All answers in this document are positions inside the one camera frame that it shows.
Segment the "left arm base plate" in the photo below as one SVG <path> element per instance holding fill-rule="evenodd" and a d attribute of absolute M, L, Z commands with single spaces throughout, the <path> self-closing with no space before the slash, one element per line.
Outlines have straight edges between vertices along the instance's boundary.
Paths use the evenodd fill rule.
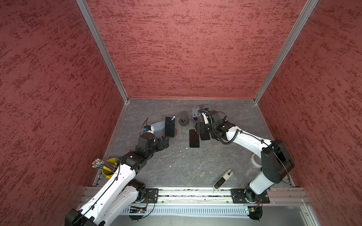
<path fill-rule="evenodd" d="M 141 203 L 157 203 L 158 194 L 158 188 L 145 188 L 144 199 L 141 201 Z"/>

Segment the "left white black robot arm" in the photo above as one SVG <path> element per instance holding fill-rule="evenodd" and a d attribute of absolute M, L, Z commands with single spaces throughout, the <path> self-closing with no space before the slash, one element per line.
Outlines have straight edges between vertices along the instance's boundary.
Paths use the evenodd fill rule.
<path fill-rule="evenodd" d="M 154 153 L 168 147 L 169 137 L 142 133 L 135 150 L 121 158 L 116 172 L 99 192 L 79 210 L 70 210 L 65 225 L 109 226 L 130 204 L 144 200 L 145 184 L 135 177 Z"/>

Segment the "dark round stand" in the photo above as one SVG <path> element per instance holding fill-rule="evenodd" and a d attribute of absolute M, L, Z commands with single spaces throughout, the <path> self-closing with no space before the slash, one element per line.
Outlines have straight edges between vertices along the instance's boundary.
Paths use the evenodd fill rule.
<path fill-rule="evenodd" d="M 189 123 L 190 123 L 190 117 L 186 111 L 183 111 L 180 114 L 179 124 L 184 127 L 184 126 L 189 125 Z"/>

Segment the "grey round stand front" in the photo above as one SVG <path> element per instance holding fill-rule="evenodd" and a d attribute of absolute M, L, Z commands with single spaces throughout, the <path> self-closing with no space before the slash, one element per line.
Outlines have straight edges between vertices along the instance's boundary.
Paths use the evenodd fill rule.
<path fill-rule="evenodd" d="M 202 118 L 201 115 L 199 113 L 200 107 L 199 106 L 194 106 L 192 107 L 192 117 L 191 117 L 191 122 L 192 123 L 199 123 L 202 122 Z"/>

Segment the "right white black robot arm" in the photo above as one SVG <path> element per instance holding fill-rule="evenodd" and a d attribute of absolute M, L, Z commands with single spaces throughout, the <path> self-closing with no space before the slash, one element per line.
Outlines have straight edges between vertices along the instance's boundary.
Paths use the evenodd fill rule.
<path fill-rule="evenodd" d="M 244 197 L 248 203 L 259 202 L 266 190 L 289 177 L 295 162 L 283 141 L 264 139 L 246 132 L 230 123 L 227 116 L 221 118 L 215 110 L 200 109 L 198 113 L 203 117 L 203 122 L 195 126 L 198 134 L 208 132 L 223 145 L 235 143 L 261 159 L 260 173 L 244 190 Z"/>

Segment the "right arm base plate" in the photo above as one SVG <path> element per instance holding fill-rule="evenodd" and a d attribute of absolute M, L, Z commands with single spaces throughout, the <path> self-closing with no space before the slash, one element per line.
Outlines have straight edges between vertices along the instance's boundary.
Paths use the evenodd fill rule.
<path fill-rule="evenodd" d="M 270 204 L 270 199 L 266 190 L 260 195 L 257 195 L 256 198 L 252 198 L 253 201 L 247 199 L 244 188 L 233 188 L 230 192 L 234 204 Z"/>

